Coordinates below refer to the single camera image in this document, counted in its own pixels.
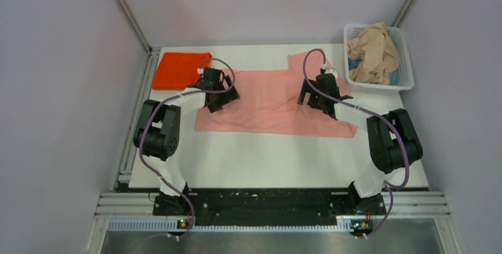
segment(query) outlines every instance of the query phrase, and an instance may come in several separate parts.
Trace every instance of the gray wall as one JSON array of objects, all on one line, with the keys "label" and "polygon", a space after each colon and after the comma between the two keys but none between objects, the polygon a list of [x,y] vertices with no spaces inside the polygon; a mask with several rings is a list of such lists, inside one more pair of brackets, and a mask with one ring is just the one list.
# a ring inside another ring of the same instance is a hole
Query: gray wall
[{"label": "gray wall", "polygon": [[417,0],[405,20],[416,85],[402,93],[468,253],[500,253],[502,0]]},{"label": "gray wall", "polygon": [[83,251],[144,60],[113,0],[0,0],[0,253]]},{"label": "gray wall", "polygon": [[394,21],[404,0],[127,0],[152,46],[343,41],[351,22]]}]

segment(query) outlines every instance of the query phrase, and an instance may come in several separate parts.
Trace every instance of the laundry basket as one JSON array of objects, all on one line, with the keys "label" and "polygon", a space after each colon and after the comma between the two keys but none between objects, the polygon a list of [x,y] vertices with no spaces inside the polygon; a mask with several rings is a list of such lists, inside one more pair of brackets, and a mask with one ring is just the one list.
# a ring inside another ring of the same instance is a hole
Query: laundry basket
[{"label": "laundry basket", "polygon": [[355,82],[349,77],[349,53],[347,52],[347,42],[350,39],[357,38],[359,33],[369,26],[367,24],[349,24],[343,28],[343,45],[344,45],[344,57],[345,57],[345,78],[347,79],[348,86],[350,89],[354,90],[370,90],[370,89],[380,89],[380,90],[392,90],[401,91],[409,90],[415,85],[413,80],[413,71],[411,71],[411,60],[410,54],[408,52],[408,46],[406,45],[406,38],[404,37],[404,32],[397,27],[387,26],[387,33],[394,42],[397,51],[399,52],[400,64],[397,69],[399,74],[399,81],[396,85],[381,85],[381,84],[371,84],[371,83],[361,83]]}]

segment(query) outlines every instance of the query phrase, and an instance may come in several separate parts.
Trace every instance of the white table surface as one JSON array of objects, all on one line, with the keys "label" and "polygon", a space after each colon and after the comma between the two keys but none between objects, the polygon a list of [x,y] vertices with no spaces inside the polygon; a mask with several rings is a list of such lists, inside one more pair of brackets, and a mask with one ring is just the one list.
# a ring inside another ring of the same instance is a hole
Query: white table surface
[{"label": "white table surface", "polygon": [[[342,44],[165,47],[159,61],[165,52],[210,52],[237,70],[278,70],[287,69],[288,55],[313,48],[323,49],[340,77],[345,78]],[[217,62],[212,64],[216,68],[224,67]],[[161,101],[176,93],[152,90],[150,99]],[[350,93],[361,103],[375,108],[403,107],[398,92],[376,94],[350,90]],[[182,119],[181,140],[176,151],[182,153],[179,166],[191,188],[346,188],[371,161],[367,134],[362,130],[352,139],[196,132],[196,115],[193,112]],[[390,182],[400,184],[403,178],[402,169]],[[410,166],[407,186],[429,186],[420,160]],[[137,151],[129,187],[159,187],[159,180],[141,163]]]}]

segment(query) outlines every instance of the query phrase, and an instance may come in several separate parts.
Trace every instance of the pink cloth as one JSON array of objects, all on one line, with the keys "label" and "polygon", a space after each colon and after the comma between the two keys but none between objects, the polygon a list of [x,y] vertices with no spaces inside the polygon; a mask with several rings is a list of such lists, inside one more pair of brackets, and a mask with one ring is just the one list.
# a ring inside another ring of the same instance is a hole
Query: pink cloth
[{"label": "pink cloth", "polygon": [[[347,122],[335,121],[322,111],[303,105],[297,98],[303,83],[303,59],[306,53],[288,56],[287,70],[241,71],[236,73],[240,99],[210,113],[200,109],[195,121],[196,131],[244,131],[251,133],[289,134],[293,136],[354,137],[357,128]],[[307,60],[307,75],[315,79],[322,63],[320,54]],[[340,78],[336,82],[340,94],[349,92]]]}]

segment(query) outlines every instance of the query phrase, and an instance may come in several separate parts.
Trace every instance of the orange towel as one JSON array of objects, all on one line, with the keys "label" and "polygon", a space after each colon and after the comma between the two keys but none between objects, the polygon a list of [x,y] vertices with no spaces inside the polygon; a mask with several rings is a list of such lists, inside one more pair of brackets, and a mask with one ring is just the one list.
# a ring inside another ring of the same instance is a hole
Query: orange towel
[{"label": "orange towel", "polygon": [[153,77],[152,89],[183,90],[199,79],[197,69],[210,53],[165,53]]},{"label": "orange towel", "polygon": [[[252,133],[288,134],[293,136],[354,137],[357,127],[335,121],[322,111],[297,104],[303,83],[303,58],[306,53],[288,57],[287,70],[236,71],[236,89],[240,99],[210,113],[200,109],[196,131],[244,131]],[[307,60],[307,75],[319,74],[321,56],[312,54]],[[348,91],[340,78],[336,82],[341,95]]]}]

